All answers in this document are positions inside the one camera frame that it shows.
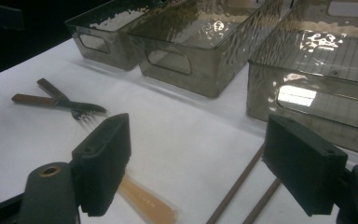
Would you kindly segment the grey mesh tray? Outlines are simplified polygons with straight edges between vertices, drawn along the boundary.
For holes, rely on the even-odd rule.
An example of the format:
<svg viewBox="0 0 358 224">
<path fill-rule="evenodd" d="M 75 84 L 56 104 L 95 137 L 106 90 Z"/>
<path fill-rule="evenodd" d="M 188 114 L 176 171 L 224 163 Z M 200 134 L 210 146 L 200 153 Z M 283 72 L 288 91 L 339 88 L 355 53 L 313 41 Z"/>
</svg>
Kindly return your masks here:
<svg viewBox="0 0 358 224">
<path fill-rule="evenodd" d="M 358 152 L 358 0 L 297 0 L 249 60 L 247 113 Z"/>
<path fill-rule="evenodd" d="M 282 0 L 170 0 L 129 30 L 146 77 L 216 98 L 280 20 Z"/>
<path fill-rule="evenodd" d="M 111 0 L 65 22 L 81 55 L 129 71 L 138 62 L 127 30 L 161 0 Z"/>
</svg>

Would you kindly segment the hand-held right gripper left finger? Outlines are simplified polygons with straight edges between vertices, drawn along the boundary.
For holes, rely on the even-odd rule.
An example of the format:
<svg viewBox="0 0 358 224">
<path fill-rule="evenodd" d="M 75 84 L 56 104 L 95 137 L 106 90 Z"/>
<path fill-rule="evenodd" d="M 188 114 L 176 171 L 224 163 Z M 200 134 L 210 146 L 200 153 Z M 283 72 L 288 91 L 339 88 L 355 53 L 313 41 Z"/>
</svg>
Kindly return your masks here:
<svg viewBox="0 0 358 224">
<path fill-rule="evenodd" d="M 76 202 L 89 217 L 103 216 L 131 157 L 130 116 L 114 115 L 99 124 L 72 152 Z"/>
</svg>

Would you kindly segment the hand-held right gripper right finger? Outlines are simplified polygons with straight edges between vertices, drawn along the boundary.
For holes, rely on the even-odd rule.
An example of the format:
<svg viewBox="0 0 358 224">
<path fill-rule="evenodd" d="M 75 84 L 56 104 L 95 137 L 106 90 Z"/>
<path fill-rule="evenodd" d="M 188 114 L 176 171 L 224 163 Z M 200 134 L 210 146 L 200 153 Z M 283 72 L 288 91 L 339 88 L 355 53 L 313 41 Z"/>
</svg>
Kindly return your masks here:
<svg viewBox="0 0 358 224">
<path fill-rule="evenodd" d="M 278 115 L 268 117 L 264 146 L 263 162 L 305 213 L 329 215 L 348 155 L 304 125 Z"/>
</svg>

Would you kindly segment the wooden handled fork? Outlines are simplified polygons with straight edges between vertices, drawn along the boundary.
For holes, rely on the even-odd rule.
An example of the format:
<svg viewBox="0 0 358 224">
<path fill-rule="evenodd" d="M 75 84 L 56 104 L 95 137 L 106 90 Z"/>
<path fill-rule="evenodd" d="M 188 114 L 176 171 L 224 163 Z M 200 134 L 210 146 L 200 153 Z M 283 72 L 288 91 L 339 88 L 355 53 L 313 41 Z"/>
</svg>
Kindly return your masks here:
<svg viewBox="0 0 358 224">
<path fill-rule="evenodd" d="M 70 105 L 71 101 L 69 98 L 60 90 L 58 90 L 54 85 L 48 82 L 45 78 L 37 80 L 36 83 L 52 98 L 56 107 L 69 109 L 71 111 L 72 117 L 76 121 L 91 124 L 96 120 L 95 113 L 93 111 L 74 108 L 72 105 Z"/>
</svg>

